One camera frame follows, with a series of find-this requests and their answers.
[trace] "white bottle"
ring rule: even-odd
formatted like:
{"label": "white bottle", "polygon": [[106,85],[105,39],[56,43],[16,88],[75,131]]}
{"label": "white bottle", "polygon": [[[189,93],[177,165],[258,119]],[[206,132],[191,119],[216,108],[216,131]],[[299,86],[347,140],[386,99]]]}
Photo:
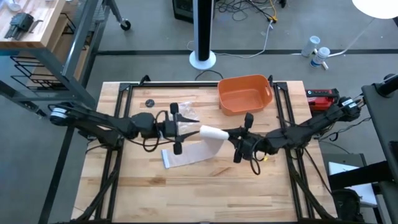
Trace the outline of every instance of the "white bottle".
{"label": "white bottle", "polygon": [[322,64],[322,62],[324,62],[326,58],[328,58],[329,55],[330,55],[329,48],[321,47],[318,50],[318,53],[312,58],[310,65],[314,68],[319,67]]}
{"label": "white bottle", "polygon": [[319,39],[319,37],[317,36],[310,37],[307,44],[301,51],[301,55],[303,55],[304,57],[309,57],[320,42],[321,39]]}

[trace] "black metal frame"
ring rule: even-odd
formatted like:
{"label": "black metal frame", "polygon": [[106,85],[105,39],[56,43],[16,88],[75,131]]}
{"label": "black metal frame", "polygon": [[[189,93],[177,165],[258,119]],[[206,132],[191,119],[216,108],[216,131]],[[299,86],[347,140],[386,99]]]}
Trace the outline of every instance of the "black metal frame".
{"label": "black metal frame", "polygon": [[[123,94],[125,93],[125,91],[127,91],[127,100],[126,100],[126,107],[124,110],[124,116],[129,116],[128,112],[130,109],[132,92],[133,92],[134,88],[139,88],[139,87],[146,87],[146,88],[147,87],[152,87],[152,88],[179,87],[180,88],[180,87],[199,87],[199,86],[200,87],[217,87],[217,84],[218,84],[218,82],[181,82],[181,83],[177,83],[177,82],[158,82],[158,83],[157,82],[147,82],[146,83],[145,81],[150,81],[150,79],[148,77],[144,77],[141,80],[141,82],[139,82],[139,83],[120,83],[119,93],[118,93],[118,98],[117,98],[116,108],[115,108],[115,113],[114,113],[115,116],[119,116],[120,106],[121,106]],[[286,102],[286,106],[287,106],[289,120],[291,123],[294,122],[292,104],[290,101],[287,83],[286,82],[275,82],[275,83],[273,83],[273,85],[274,85],[275,100],[277,103],[278,114],[280,117],[280,125],[282,128],[286,128],[287,125],[284,120],[284,111],[282,108],[282,102],[280,100],[280,93],[279,93],[280,90],[282,90],[284,92],[284,97],[285,97],[285,102]],[[63,147],[64,147],[64,145],[69,146],[69,144],[65,141],[63,143]],[[110,173],[110,175],[108,175],[109,167],[110,167],[110,163],[111,163],[111,159],[112,159],[112,154],[113,154],[112,151],[117,151],[116,162],[115,162],[113,171]],[[285,150],[285,153],[286,153],[287,162],[293,164],[291,151]],[[103,176],[101,178],[100,191],[98,192],[97,196],[94,198],[94,200],[92,201],[90,206],[84,211],[83,215],[78,217],[76,220],[71,220],[70,222],[66,222],[66,223],[104,223],[104,224],[112,223],[122,155],[123,155],[123,147],[121,147],[119,149],[108,149],[108,151],[106,153],[105,162],[104,162],[104,169],[103,169]],[[65,161],[62,161],[62,160],[61,161],[58,160],[58,162],[57,162],[57,168],[53,174],[53,180],[52,180],[51,186],[49,188],[49,192],[47,194],[45,206],[43,207],[42,214],[40,216],[40,221],[39,221],[40,224],[42,224],[42,223],[47,224],[48,217],[49,217],[49,214],[51,211],[50,205],[52,205],[53,200],[55,198],[55,193],[57,191],[57,189],[54,187],[58,186],[60,176],[62,174],[62,170],[59,169],[59,167],[63,167],[63,165],[61,166],[58,164],[64,164],[64,163],[65,163]],[[299,169],[302,179],[305,181],[305,184],[308,185],[303,160],[300,159],[300,157],[298,157],[298,169]],[[297,214],[297,221],[296,222],[277,222],[277,223],[347,223],[347,224],[355,223],[355,222],[343,222],[343,221],[336,221],[336,220],[316,219],[314,217],[313,208],[312,208],[310,202],[307,200],[307,198],[305,199],[305,204],[306,204],[306,207],[308,210],[308,218],[304,218],[303,214],[302,214],[302,208],[301,208],[297,184],[293,178],[290,178],[290,182],[292,184],[292,195],[294,198],[294,206],[295,206],[295,211]],[[111,187],[111,193],[109,196],[108,212],[106,214],[106,218],[102,218],[101,216],[102,216],[104,195],[110,186],[112,186],[112,187]],[[88,220],[92,216],[94,211],[95,211],[95,216],[94,216],[95,219]]]}

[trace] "wooden table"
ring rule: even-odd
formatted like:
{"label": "wooden table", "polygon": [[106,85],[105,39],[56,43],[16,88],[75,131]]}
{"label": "wooden table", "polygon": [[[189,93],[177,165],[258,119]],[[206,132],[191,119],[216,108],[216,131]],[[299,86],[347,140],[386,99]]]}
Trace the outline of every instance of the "wooden table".
{"label": "wooden table", "polygon": [[[304,85],[302,82],[287,83],[295,120],[301,123],[311,117]],[[118,82],[103,84],[98,111],[114,114],[118,88]],[[155,101],[153,108],[145,106],[145,101],[149,98]],[[191,107],[200,120],[200,124],[190,126],[190,130],[197,130],[202,124],[217,128],[236,128],[243,125],[244,115],[225,116],[219,110],[218,91],[214,87],[136,88],[129,114],[156,114],[159,110],[169,110],[172,102],[187,101],[192,102]],[[277,108],[273,100],[264,111],[254,113],[251,131],[265,134],[280,128],[276,116]],[[184,145],[199,140],[199,136],[192,136]],[[160,150],[171,148],[171,144],[166,144],[159,146],[155,152],[148,153],[140,146],[126,141],[114,222],[296,221],[284,149],[261,162],[261,175],[256,176],[248,161],[233,163],[234,149],[230,142],[225,142],[213,159],[166,170]],[[327,181],[318,142],[311,141],[307,149]],[[104,149],[95,149],[87,154],[72,218],[82,214],[81,211],[98,193],[105,154]],[[326,210],[336,216],[333,199],[322,185],[315,168],[307,156],[303,160],[311,191]],[[300,196],[303,213],[307,214],[302,193]],[[107,209],[107,200],[106,198],[104,212]]]}
{"label": "wooden table", "polygon": [[46,47],[55,24],[60,16],[65,0],[15,0],[21,5],[21,11],[34,17],[34,20],[41,19],[43,22],[37,24],[33,34],[25,33],[20,40],[12,38],[5,39],[7,31],[10,28],[9,23],[13,16],[18,12],[12,12],[6,6],[6,3],[0,8],[0,49],[29,49]]}

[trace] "white cylinder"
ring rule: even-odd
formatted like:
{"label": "white cylinder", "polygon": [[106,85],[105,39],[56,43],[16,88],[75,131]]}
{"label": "white cylinder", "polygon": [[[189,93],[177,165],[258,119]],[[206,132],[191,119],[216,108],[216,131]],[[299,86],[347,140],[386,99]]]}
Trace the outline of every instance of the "white cylinder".
{"label": "white cylinder", "polygon": [[303,55],[304,57],[309,57],[320,42],[321,39],[319,39],[319,37],[317,36],[310,37],[307,44],[301,51],[301,55]]}
{"label": "white cylinder", "polygon": [[219,128],[213,128],[210,126],[202,125],[200,127],[200,137],[228,140],[229,134],[226,131],[223,131]]}
{"label": "white cylinder", "polygon": [[327,47],[321,47],[318,53],[312,58],[310,65],[314,68],[319,67],[330,55],[330,50]]}

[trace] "wheel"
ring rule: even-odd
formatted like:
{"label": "wheel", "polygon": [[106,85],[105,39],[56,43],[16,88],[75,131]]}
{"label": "wheel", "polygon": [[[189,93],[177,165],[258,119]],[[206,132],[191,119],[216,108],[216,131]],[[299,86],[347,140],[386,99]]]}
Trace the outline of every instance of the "wheel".
{"label": "wheel", "polygon": [[131,23],[128,20],[124,20],[123,22],[126,24],[126,26],[120,24],[120,27],[122,28],[122,30],[124,30],[124,31],[129,30],[131,28]]}

